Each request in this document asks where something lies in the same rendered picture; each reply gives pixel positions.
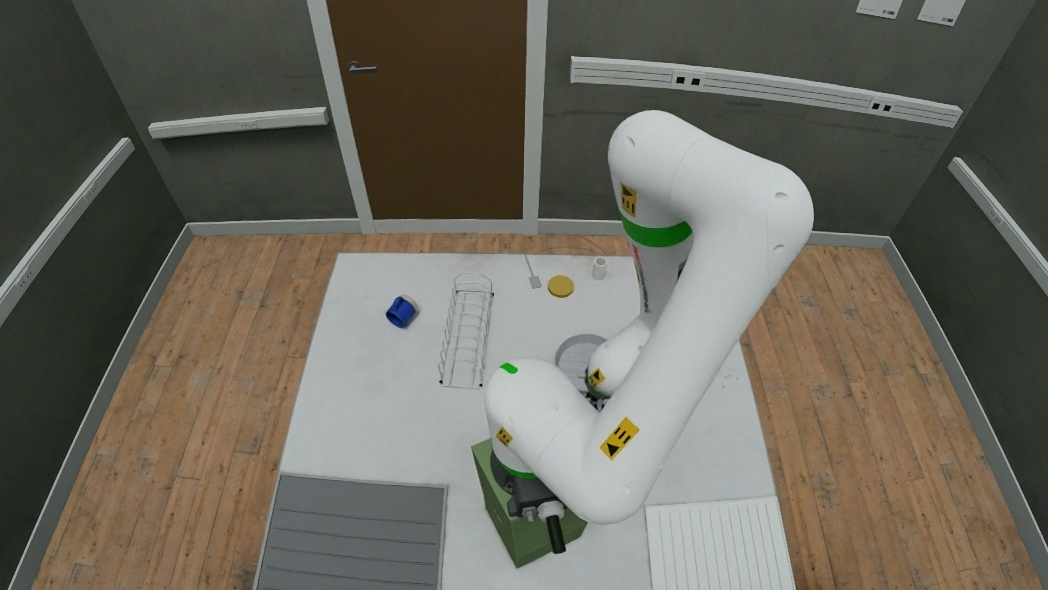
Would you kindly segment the silver wire dish rack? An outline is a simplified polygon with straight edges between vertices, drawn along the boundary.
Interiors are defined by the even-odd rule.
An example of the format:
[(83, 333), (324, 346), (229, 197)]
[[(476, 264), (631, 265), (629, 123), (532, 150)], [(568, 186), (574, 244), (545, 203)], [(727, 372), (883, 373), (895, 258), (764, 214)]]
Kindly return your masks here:
[[(442, 366), (443, 366), (443, 369), (442, 369), (442, 375), (441, 375), (441, 370), (440, 370), (440, 366), (439, 366), (439, 364), (438, 364), (438, 368), (439, 368), (439, 372), (440, 372), (440, 377), (441, 377), (441, 380), (439, 381), (439, 384), (440, 384), (440, 385), (441, 385), (441, 384), (443, 384), (443, 381), (442, 381), (442, 377), (443, 377), (443, 371), (444, 371), (444, 366), (445, 366), (445, 360), (447, 360), (447, 359), (449, 359), (449, 360), (452, 360), (452, 367), (451, 367), (451, 373), (450, 373), (450, 379), (449, 379), (449, 385), (441, 385), (441, 386), (446, 386), (446, 387), (458, 387), (458, 388), (471, 388), (471, 389), (480, 389), (480, 388), (482, 388), (482, 387), (483, 387), (483, 384), (482, 384), (482, 379), (483, 379), (483, 371), (484, 371), (484, 362), (485, 362), (485, 354), (486, 354), (486, 346), (487, 346), (487, 338), (488, 338), (488, 330), (489, 330), (489, 322), (490, 322), (490, 315), (492, 315), (492, 299), (493, 299), (493, 296), (494, 296), (494, 293), (493, 293), (492, 291), (481, 291), (481, 290), (464, 290), (464, 289), (458, 289), (458, 290), (456, 291), (456, 287), (457, 287), (457, 286), (458, 286), (459, 284), (461, 284), (461, 283), (458, 283), (458, 284), (456, 285), (456, 283), (455, 283), (455, 279), (456, 279), (456, 278), (458, 278), (458, 277), (459, 277), (460, 275), (462, 275), (462, 274), (459, 274), (459, 275), (458, 275), (457, 277), (455, 277), (455, 278), (454, 278), (454, 287), (453, 287), (453, 288), (455, 288), (455, 299), (454, 299), (454, 291), (453, 291), (453, 289), (452, 289), (452, 294), (453, 294), (453, 296), (452, 296), (451, 298), (453, 298), (453, 302), (454, 302), (455, 304), (453, 304), (453, 305), (452, 305), (452, 300), (451, 300), (451, 298), (450, 298), (450, 303), (451, 303), (451, 306), (449, 307), (449, 309), (450, 309), (450, 308), (452, 307), (452, 308), (451, 308), (451, 310), (452, 310), (452, 315), (450, 315), (450, 310), (447, 309), (447, 313), (449, 313), (449, 316), (447, 316), (447, 318), (450, 319), (450, 326), (447, 326), (447, 328), (445, 328), (445, 330), (447, 329), (447, 334), (449, 334), (449, 335), (446, 336), (446, 331), (444, 330), (444, 333), (445, 333), (445, 338), (443, 338), (443, 341), (447, 338), (447, 340), (446, 340), (446, 344), (447, 344), (447, 343), (449, 343), (449, 337), (451, 337), (451, 335), (450, 335), (450, 332), (449, 332), (449, 331), (451, 331), (451, 326), (453, 326), (453, 324), (451, 323), (451, 321), (453, 320), (453, 315), (455, 315), (455, 313), (453, 313), (453, 311), (454, 311), (454, 309), (455, 309), (455, 305), (457, 304), (457, 303), (456, 303), (456, 298), (457, 298), (457, 294), (459, 294), (458, 290), (459, 290), (459, 291), (464, 291), (464, 292), (460, 292), (460, 293), (463, 293), (463, 294), (464, 294), (464, 296), (463, 296), (463, 302), (458, 302), (458, 304), (462, 304), (462, 307), (461, 307), (461, 313), (456, 313), (456, 314), (460, 314), (460, 319), (459, 319), (459, 324), (454, 324), (454, 325), (458, 325), (458, 331), (457, 331), (457, 335), (452, 335), (452, 336), (458, 336), (458, 337), (471, 337), (471, 336), (465, 336), (465, 335), (458, 335), (458, 333), (459, 333), (459, 327), (460, 327), (459, 325), (463, 325), (463, 326), (473, 326), (473, 325), (470, 325), (470, 324), (460, 324), (460, 321), (461, 321), (461, 314), (463, 314), (463, 315), (475, 315), (475, 314), (471, 314), (471, 313), (462, 313), (462, 309), (463, 309), (463, 304), (474, 304), (474, 305), (476, 305), (476, 303), (465, 303), (465, 302), (464, 302), (464, 298), (465, 298), (465, 294), (478, 294), (478, 293), (471, 293), (471, 292), (466, 292), (466, 291), (475, 291), (475, 292), (484, 292), (484, 294), (483, 294), (483, 296), (479, 294), (479, 296), (483, 297), (483, 301), (482, 301), (482, 306), (481, 306), (481, 305), (479, 305), (479, 304), (477, 304), (478, 306), (480, 306), (480, 307), (481, 307), (481, 315), (479, 316), (479, 318), (480, 318), (480, 322), (479, 322), (479, 328), (478, 328), (477, 326), (474, 326), (474, 327), (476, 327), (477, 329), (479, 329), (479, 330), (478, 330), (478, 336), (477, 336), (477, 338), (475, 338), (475, 337), (472, 337), (472, 338), (475, 338), (475, 340), (477, 340), (477, 343), (476, 343), (476, 350), (474, 350), (474, 349), (472, 349), (472, 348), (471, 348), (471, 350), (473, 350), (474, 352), (476, 352), (476, 353), (478, 353), (479, 355), (481, 355), (481, 353), (477, 352), (477, 346), (478, 346), (478, 342), (480, 342), (480, 343), (483, 343), (483, 342), (481, 342), (481, 341), (480, 341), (480, 340), (478, 340), (478, 338), (479, 338), (479, 332), (480, 332), (480, 331), (484, 332), (484, 331), (483, 331), (482, 329), (480, 329), (480, 324), (481, 324), (481, 319), (482, 319), (483, 321), (486, 321), (486, 320), (484, 320), (484, 319), (483, 319), (483, 318), (481, 318), (481, 316), (482, 316), (482, 310), (483, 310), (483, 309), (487, 311), (487, 309), (485, 309), (485, 308), (483, 307), (483, 303), (484, 303), (484, 299), (486, 299), (486, 300), (488, 301), (488, 299), (484, 297), (484, 296), (485, 296), (485, 292), (489, 292), (489, 296), (490, 296), (490, 303), (489, 303), (489, 301), (488, 301), (488, 310), (489, 310), (489, 319), (488, 319), (488, 311), (487, 311), (487, 322), (485, 322), (485, 327), (486, 327), (486, 337), (485, 337), (485, 332), (484, 332), (484, 343), (485, 343), (485, 351), (484, 351), (484, 344), (482, 344), (482, 347), (483, 347), (483, 358), (484, 358), (484, 359), (482, 358), (482, 355), (481, 355), (481, 363), (482, 363), (482, 375), (481, 375), (481, 367), (480, 367), (480, 366), (479, 366), (478, 364), (476, 364), (476, 363), (475, 363), (475, 360), (476, 360), (476, 353), (475, 353), (475, 358), (474, 358), (474, 362), (470, 360), (471, 363), (473, 363), (473, 364), (474, 364), (474, 365), (473, 365), (473, 372), (472, 372), (472, 380), (471, 380), (471, 387), (464, 387), (464, 386), (452, 386), (452, 385), (450, 385), (450, 383), (451, 383), (451, 376), (452, 376), (452, 370), (453, 370), (453, 364), (454, 364), (454, 360), (468, 360), (468, 359), (455, 359), (455, 351), (456, 351), (456, 348), (462, 348), (462, 349), (470, 349), (470, 347), (455, 347), (455, 346), (457, 345), (457, 338), (458, 338), (458, 337), (456, 337), (456, 343), (455, 343), (455, 346), (450, 346), (451, 348), (455, 348), (455, 349), (454, 349), (454, 355), (453, 355), (453, 358), (446, 358), (446, 354), (447, 354), (447, 348), (449, 348), (449, 347), (446, 346), (447, 348), (445, 348), (445, 347), (444, 347), (444, 342), (442, 341), (442, 344), (443, 344), (443, 350), (441, 350), (441, 352), (443, 352), (443, 351), (444, 351), (444, 355), (445, 355), (445, 357), (444, 357), (444, 360), (443, 360), (443, 358), (442, 358), (442, 353), (440, 352), (440, 356), (441, 356), (441, 362), (439, 362), (439, 364), (440, 364), (440, 363), (442, 363)], [(456, 286), (455, 286), (455, 285), (456, 285)], [(453, 306), (454, 306), (454, 307), (453, 307)], [(483, 309), (482, 309), (482, 308), (483, 308)], [(452, 318), (450, 318), (450, 316), (452, 316)], [(487, 326), (488, 326), (488, 327), (487, 327)], [(449, 329), (449, 327), (450, 327), (450, 329)], [(445, 349), (444, 349), (444, 348), (445, 348)], [(445, 352), (445, 350), (446, 350), (446, 352)], [(443, 363), (443, 362), (444, 362), (444, 363)], [(474, 368), (475, 368), (475, 365), (476, 365), (476, 366), (478, 366), (478, 367), (479, 367), (479, 370), (480, 370), (480, 380), (481, 380), (481, 383), (479, 384), (479, 387), (480, 387), (480, 388), (477, 388), (477, 387), (472, 387), (472, 383), (473, 383), (473, 376), (474, 376)]]

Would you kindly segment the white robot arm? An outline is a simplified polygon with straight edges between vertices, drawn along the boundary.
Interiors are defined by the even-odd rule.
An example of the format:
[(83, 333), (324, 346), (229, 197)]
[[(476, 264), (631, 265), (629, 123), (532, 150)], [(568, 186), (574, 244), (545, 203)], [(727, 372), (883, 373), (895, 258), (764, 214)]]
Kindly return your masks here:
[(566, 552), (567, 507), (608, 525), (643, 506), (814, 221), (791, 170), (667, 112), (623, 121), (608, 163), (640, 292), (640, 315), (577, 376), (609, 401), (598, 412), (554, 364), (532, 357), (498, 367), (484, 390), (493, 477), (512, 495), (510, 517), (547, 522), (553, 554)]

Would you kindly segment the small white cup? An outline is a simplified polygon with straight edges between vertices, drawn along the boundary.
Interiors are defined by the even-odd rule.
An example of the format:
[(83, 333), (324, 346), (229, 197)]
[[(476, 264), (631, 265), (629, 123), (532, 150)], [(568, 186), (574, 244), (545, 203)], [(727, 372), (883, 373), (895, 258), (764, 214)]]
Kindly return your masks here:
[(605, 258), (603, 258), (603, 257), (595, 258), (592, 277), (595, 280), (602, 280), (602, 279), (604, 279), (605, 272), (606, 272), (606, 267), (607, 267), (607, 260)]

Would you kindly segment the blue mug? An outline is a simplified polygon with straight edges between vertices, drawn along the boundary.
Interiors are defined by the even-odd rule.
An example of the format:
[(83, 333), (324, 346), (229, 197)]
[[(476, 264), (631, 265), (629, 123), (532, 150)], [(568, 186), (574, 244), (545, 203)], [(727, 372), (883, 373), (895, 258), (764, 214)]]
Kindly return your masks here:
[(418, 311), (417, 303), (411, 297), (402, 294), (401, 297), (399, 296), (394, 300), (393, 304), (386, 311), (385, 315), (394, 326), (398, 328), (403, 328), (406, 324), (410, 321), (410, 319), (414, 316), (414, 314), (417, 311)]

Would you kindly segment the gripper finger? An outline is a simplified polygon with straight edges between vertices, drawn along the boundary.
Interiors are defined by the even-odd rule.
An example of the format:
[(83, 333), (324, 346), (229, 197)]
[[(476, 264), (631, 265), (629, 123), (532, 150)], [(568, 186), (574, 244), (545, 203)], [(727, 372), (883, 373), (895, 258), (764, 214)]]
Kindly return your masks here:
[(589, 403), (592, 405), (597, 411), (601, 411), (604, 408), (605, 405), (604, 405), (604, 402), (602, 402), (602, 399), (599, 399), (598, 401), (596, 401), (595, 400), (595, 396), (592, 395), (590, 392), (586, 393), (586, 398), (587, 397), (590, 397)]

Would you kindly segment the white ribbed draining mat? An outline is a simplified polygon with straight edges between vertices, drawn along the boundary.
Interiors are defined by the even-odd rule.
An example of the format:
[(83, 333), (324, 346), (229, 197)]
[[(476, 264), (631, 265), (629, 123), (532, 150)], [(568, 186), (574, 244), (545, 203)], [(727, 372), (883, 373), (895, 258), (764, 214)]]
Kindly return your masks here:
[(645, 506), (652, 590), (795, 590), (776, 497)]

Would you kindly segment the yellow round disc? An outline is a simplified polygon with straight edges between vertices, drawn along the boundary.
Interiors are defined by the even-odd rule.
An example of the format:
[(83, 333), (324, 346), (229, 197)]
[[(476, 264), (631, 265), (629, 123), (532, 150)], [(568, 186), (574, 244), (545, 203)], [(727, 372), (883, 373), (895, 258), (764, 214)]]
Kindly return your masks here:
[(548, 291), (550, 294), (558, 298), (565, 298), (571, 296), (574, 290), (573, 281), (563, 275), (556, 275), (552, 277), (548, 282)]

